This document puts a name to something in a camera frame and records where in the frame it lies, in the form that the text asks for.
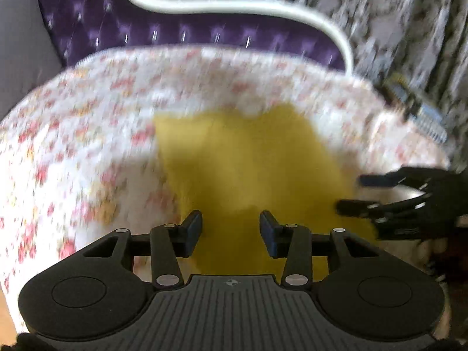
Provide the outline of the mustard yellow knit sweater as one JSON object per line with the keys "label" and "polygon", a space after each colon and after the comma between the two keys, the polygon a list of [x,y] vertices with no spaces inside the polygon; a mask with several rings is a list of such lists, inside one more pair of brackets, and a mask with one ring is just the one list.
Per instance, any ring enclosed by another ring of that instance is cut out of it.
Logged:
{"label": "mustard yellow knit sweater", "polygon": [[290,105],[249,116],[237,110],[155,118],[158,158],[181,217],[203,216],[202,234],[186,265],[190,273],[273,274],[285,262],[269,256],[259,216],[313,233],[336,227],[373,242],[372,226],[336,213],[353,197],[353,177],[341,170],[309,120]]}

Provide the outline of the striped crochet blanket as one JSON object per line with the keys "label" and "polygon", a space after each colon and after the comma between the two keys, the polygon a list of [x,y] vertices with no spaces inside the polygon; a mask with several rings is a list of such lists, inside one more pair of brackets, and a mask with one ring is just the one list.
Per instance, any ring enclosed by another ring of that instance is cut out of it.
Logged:
{"label": "striped crochet blanket", "polygon": [[405,122],[412,122],[419,132],[436,143],[443,144],[448,140],[442,113],[425,92],[410,86],[403,75],[393,73],[387,77],[380,91],[393,108],[402,112]]}

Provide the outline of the floral quilted bedspread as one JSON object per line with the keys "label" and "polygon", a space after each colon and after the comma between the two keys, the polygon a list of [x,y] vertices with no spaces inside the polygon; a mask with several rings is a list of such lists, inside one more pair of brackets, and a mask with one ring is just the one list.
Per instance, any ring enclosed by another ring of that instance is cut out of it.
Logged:
{"label": "floral quilted bedspread", "polygon": [[29,93],[1,122],[1,289],[15,329],[33,276],[120,227],[147,233],[182,217],[158,158],[155,118],[290,105],[353,177],[448,166],[442,147],[405,122],[365,80],[295,56],[228,48],[108,50]]}

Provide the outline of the brown silver damask curtain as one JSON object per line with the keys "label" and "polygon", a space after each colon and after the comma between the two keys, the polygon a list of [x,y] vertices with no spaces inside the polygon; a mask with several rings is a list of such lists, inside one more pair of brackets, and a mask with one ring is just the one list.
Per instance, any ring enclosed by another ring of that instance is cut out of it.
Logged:
{"label": "brown silver damask curtain", "polygon": [[448,153],[467,160],[467,0],[279,0],[329,16],[354,48],[357,72],[397,72],[443,114]]}

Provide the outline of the grey satin pillow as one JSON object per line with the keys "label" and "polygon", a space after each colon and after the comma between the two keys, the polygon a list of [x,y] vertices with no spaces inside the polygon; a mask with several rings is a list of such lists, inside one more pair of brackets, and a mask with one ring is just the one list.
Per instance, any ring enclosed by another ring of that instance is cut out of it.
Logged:
{"label": "grey satin pillow", "polygon": [[1,0],[1,117],[62,70],[38,0]]}

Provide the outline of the purple tufted white-framed headboard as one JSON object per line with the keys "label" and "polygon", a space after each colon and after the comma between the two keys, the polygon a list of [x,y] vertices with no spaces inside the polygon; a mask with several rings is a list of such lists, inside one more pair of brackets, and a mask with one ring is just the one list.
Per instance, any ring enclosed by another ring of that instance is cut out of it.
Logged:
{"label": "purple tufted white-framed headboard", "polygon": [[124,46],[208,44],[312,59],[350,75],[348,38],[321,13],[275,0],[38,0],[68,67]]}

